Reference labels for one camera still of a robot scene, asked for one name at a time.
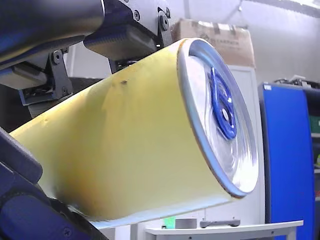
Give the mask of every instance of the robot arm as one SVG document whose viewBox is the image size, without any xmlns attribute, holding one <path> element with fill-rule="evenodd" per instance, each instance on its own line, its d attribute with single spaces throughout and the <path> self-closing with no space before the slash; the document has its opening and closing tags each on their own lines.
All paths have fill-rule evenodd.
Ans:
<svg viewBox="0 0 320 240">
<path fill-rule="evenodd" d="M 29 109 L 73 93 L 63 61 L 73 44 L 109 58 L 114 73 L 172 43 L 163 0 L 5 1 L 0 16 L 0 84 Z"/>
<path fill-rule="evenodd" d="M 26 106 L 73 93 L 63 61 L 73 44 L 108 57 L 114 73 L 172 42 L 162 0 L 7 0 L 0 18 L 0 84 L 18 90 Z M 0 239 L 106 239 L 43 193 L 42 167 L 1 128 L 0 156 Z"/>
</svg>

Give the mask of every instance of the can rim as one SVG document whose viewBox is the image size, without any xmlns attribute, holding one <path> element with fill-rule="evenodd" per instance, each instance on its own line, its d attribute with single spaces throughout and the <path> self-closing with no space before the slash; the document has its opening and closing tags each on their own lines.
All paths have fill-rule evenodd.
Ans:
<svg viewBox="0 0 320 240">
<path fill-rule="evenodd" d="M 207 65 L 213 67 L 219 65 L 219 67 L 223 70 L 225 75 L 227 76 L 228 80 L 234 83 L 233 90 L 242 96 L 240 89 L 236 80 L 234 79 L 232 73 L 230 72 L 227 65 L 224 63 L 222 57 L 219 53 L 214 49 L 214 47 L 208 43 L 207 41 L 201 38 L 189 38 L 182 41 L 180 44 L 178 55 L 177 55 L 177 71 L 178 71 L 178 78 L 179 84 L 181 88 L 181 93 L 184 98 L 185 108 L 189 117 L 189 121 L 199 145 L 200 150 L 211 170 L 214 174 L 220 185 L 232 196 L 235 198 L 243 198 L 247 194 L 251 193 L 254 190 L 254 187 L 250 191 L 243 191 L 239 189 L 226 175 L 225 171 L 221 167 L 220 163 L 218 162 L 211 146 L 207 135 L 203 129 L 201 124 L 201 120 L 199 114 L 197 112 L 197 108 L 195 105 L 194 97 L 192 95 L 192 90 L 189 82 L 189 77 L 187 73 L 187 64 L 186 59 L 189 56 L 194 56 L 200 58 L 204 61 Z M 258 150 L 255 141 L 255 135 L 253 133 L 253 127 L 251 123 L 251 119 L 249 116 L 248 109 L 246 107 L 245 101 L 243 97 L 241 97 L 240 102 L 242 107 L 241 111 L 243 111 L 243 117 L 248 124 L 248 134 L 250 145 L 252 146 L 252 158 L 256 164 L 255 169 L 258 171 L 259 174 L 259 166 L 258 166 Z M 258 181 L 258 174 L 256 175 L 254 186 L 257 184 Z"/>
</svg>

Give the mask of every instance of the can lid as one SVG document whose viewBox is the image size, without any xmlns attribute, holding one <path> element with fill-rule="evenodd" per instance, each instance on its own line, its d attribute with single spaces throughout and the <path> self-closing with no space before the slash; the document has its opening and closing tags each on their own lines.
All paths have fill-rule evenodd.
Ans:
<svg viewBox="0 0 320 240">
<path fill-rule="evenodd" d="M 208 166 L 233 197 L 246 196 L 258 180 L 258 153 L 235 78 L 214 47 L 200 38 L 181 44 L 178 74 L 190 123 Z"/>
</svg>

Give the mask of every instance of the blue cabinet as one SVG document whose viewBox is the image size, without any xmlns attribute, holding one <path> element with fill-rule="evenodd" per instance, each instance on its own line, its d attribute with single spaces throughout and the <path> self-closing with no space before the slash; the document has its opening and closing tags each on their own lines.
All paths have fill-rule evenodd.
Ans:
<svg viewBox="0 0 320 240">
<path fill-rule="evenodd" d="M 259 87 L 265 162 L 265 221 L 304 220 L 297 240 L 314 239 L 315 188 L 312 139 L 302 88 Z"/>
</svg>

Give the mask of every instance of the blue pull tab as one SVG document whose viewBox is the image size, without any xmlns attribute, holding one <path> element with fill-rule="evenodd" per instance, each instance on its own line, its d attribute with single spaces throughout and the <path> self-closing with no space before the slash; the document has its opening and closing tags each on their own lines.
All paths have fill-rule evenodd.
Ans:
<svg viewBox="0 0 320 240">
<path fill-rule="evenodd" d="M 231 92 L 218 71 L 211 69 L 211 104 L 218 125 L 227 139 L 237 135 L 236 119 Z"/>
</svg>

